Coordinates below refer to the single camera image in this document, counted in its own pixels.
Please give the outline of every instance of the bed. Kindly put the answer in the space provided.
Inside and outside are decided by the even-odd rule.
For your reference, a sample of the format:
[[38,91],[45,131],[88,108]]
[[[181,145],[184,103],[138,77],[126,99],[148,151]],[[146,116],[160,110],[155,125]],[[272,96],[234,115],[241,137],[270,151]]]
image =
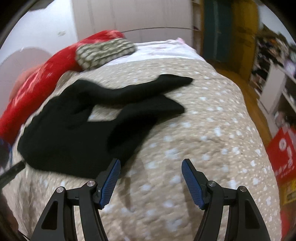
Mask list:
[[[100,211],[108,239],[193,240],[203,212],[194,205],[183,176],[181,162],[190,158],[197,170],[221,186],[245,185],[252,194],[271,240],[281,239],[279,196],[276,180],[262,140],[248,115],[243,95],[231,80],[218,74],[182,40],[137,44],[138,50],[96,70],[67,72],[54,96],[79,78],[109,88],[151,81],[160,74],[194,79],[189,86],[166,94],[186,112],[155,126],[137,153],[122,168],[110,203]],[[96,106],[89,120],[111,120],[120,110]],[[13,162],[22,159],[13,147]],[[31,236],[53,191],[82,186],[87,180],[41,172],[27,166],[7,185],[8,199],[20,230]],[[224,240],[228,208],[224,208],[218,240]],[[75,209],[78,240],[83,232]]]

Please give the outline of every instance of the silver bolt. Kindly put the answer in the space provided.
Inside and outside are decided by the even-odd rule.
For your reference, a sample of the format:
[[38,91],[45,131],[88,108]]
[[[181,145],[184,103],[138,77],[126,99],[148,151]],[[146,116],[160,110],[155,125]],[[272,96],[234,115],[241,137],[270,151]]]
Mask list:
[[57,193],[61,193],[61,192],[63,192],[64,191],[64,188],[63,187],[58,187],[57,188]]
[[95,184],[96,184],[95,181],[88,181],[88,182],[87,182],[87,185],[88,185],[89,187],[92,187],[92,186],[94,186]]
[[240,186],[239,189],[242,191],[242,192],[246,192],[247,191],[247,188],[245,186]]
[[217,183],[215,181],[209,181],[208,184],[209,186],[214,187]]

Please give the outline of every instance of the blue textured pad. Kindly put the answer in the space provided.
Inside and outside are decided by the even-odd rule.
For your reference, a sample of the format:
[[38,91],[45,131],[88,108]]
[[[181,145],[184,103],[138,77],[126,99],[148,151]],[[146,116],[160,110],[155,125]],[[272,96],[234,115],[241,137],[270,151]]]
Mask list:
[[202,199],[202,190],[185,160],[182,162],[181,170],[195,205],[203,209],[205,203]]
[[105,207],[110,202],[112,193],[114,191],[116,182],[118,180],[119,174],[120,174],[120,161],[117,160],[103,186],[101,189],[101,200],[100,200],[100,205],[102,208]]

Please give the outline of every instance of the knitted pillow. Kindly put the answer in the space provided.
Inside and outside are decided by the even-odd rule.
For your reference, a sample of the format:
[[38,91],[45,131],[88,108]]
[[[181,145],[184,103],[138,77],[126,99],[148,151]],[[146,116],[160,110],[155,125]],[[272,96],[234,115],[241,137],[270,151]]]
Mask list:
[[124,38],[107,42],[85,44],[76,50],[76,61],[84,70],[97,69],[113,59],[130,55],[136,46]]

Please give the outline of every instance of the white spotted blanket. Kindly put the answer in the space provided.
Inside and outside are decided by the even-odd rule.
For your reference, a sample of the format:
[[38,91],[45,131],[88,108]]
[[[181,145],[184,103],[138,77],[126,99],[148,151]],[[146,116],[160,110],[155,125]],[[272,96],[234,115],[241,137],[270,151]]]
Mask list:
[[[152,81],[165,73],[194,79],[191,85],[166,94],[181,103],[186,112],[155,126],[122,168],[110,203],[100,211],[109,240],[193,240],[203,211],[194,205],[181,174],[184,158],[189,158],[197,170],[223,187],[247,186],[271,240],[280,240],[278,188],[262,140],[248,115],[240,89],[204,61],[152,59],[103,66],[70,79],[61,78],[54,93],[26,125],[49,99],[81,77],[108,88],[120,88]],[[119,111],[96,106],[89,119],[112,120]],[[21,159],[17,142],[14,163]],[[5,187],[4,194],[20,230],[30,236],[57,187],[77,188],[86,181],[27,166]],[[225,208],[218,240],[224,240],[227,217]],[[82,241],[78,208],[75,222],[78,240]]]

